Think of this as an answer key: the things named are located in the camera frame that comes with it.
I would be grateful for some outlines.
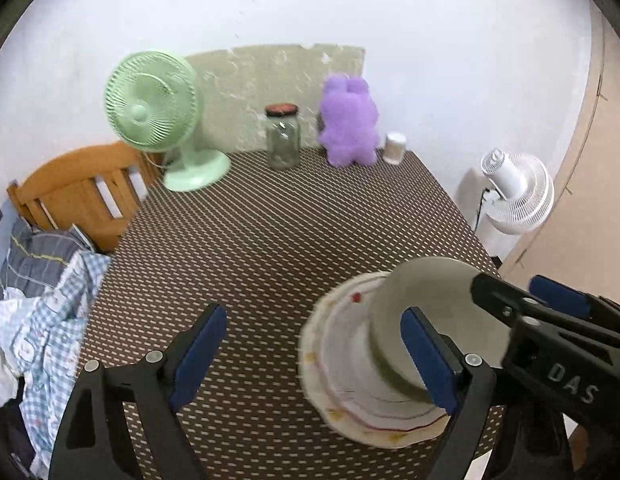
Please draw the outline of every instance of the brown polka dot tablecloth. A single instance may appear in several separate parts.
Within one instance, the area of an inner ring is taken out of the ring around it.
[[[459,210],[413,153],[400,166],[332,168],[305,149],[273,171],[264,152],[231,155],[206,189],[155,186],[122,237],[90,316],[81,363],[130,364],[166,348],[212,301],[228,334],[179,418],[211,479],[413,480],[437,441],[367,447],[326,426],[305,400],[296,345],[314,302],[362,272],[451,256],[496,274]],[[132,441],[159,478],[133,405]],[[493,445],[500,409],[477,455]]]

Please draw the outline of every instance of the white fan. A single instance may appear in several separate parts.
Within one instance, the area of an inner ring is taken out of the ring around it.
[[[554,205],[554,183],[538,158],[495,148],[483,157],[480,168],[494,185],[484,208],[496,229],[520,235],[548,217]]]

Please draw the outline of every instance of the stuffed animal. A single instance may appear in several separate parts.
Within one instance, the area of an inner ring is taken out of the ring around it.
[[[328,150],[332,166],[376,163],[379,135],[375,126],[379,112],[365,79],[329,76],[323,84],[320,109],[324,129],[319,142]]]

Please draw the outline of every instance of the blue checkered cloth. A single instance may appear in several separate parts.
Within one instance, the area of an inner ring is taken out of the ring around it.
[[[88,314],[109,262],[102,254],[78,251],[55,288],[36,298],[12,288],[0,301],[0,346],[25,378],[21,415],[47,467],[74,386]]]

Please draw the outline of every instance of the jar lid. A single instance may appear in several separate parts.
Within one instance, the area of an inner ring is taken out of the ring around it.
[[[267,117],[286,117],[299,113],[299,107],[292,103],[277,103],[266,106]]]

